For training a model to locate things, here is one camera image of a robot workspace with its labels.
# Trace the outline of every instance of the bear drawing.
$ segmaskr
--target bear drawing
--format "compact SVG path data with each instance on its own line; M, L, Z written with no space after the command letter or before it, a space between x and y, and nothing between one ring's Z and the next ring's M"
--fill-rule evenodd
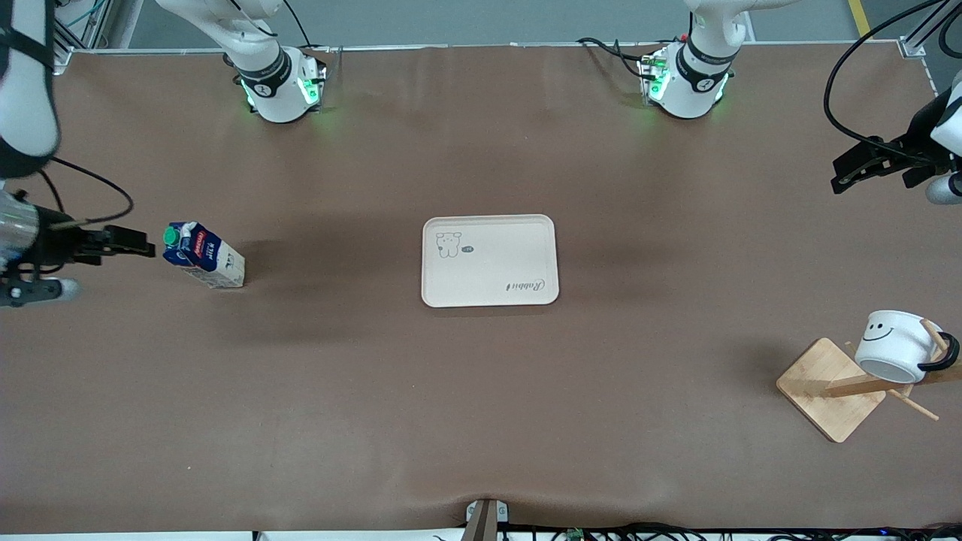
M461 233L438 233L438 253L441 257L457 257Z

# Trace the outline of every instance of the yellow stripe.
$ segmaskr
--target yellow stripe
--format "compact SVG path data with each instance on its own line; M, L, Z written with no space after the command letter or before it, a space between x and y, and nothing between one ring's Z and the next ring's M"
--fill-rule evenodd
M855 28L858 29L859 36L865 36L872 29L869 26L869 19L865 16L865 9L862 8L862 0L848 0L848 8L851 16L855 19Z

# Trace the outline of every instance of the wooden mug holder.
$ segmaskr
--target wooden mug holder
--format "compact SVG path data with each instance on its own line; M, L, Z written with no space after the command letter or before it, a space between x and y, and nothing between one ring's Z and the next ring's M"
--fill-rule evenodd
M946 341L929 320L922 320L922 326L938 346L932 360L942 358L949 348ZM855 348L851 342L846 342L846 346L854 357ZM925 379L912 385L879 379L866 374L831 340L820 338L778 378L775 386L826 438L842 443L886 395L895 397L932 421L938 421L939 416L918 405L909 394L915 385L958 379L962 379L962 363L927 374Z

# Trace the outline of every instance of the smiley face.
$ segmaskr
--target smiley face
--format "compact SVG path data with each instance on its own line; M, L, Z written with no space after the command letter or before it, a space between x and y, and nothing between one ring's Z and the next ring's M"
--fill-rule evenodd
M876 340L881 340L886 336L892 334L895 330L894 327L889 327L885 330L883 323L869 322L869 328L865 330L865 334L862 335L862 340L865 342L874 342Z

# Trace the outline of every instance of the brown table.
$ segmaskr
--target brown table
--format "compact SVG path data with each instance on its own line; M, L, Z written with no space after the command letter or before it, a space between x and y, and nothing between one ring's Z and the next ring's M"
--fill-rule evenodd
M897 177L831 193L844 47L746 47L694 121L580 48L345 53L291 125L251 116L218 56L77 56L61 155L130 190L122 224L199 219L250 279L115 258L0 316L0 530L433 528L482 496L554 525L962 518L959 386L912 395L941 422L889 400L843 445L774 387L875 309L962 328L959 209ZM922 65L855 60L839 117L901 133ZM75 216L121 204L51 171ZM553 218L557 302L424 306L424 222L512 213Z

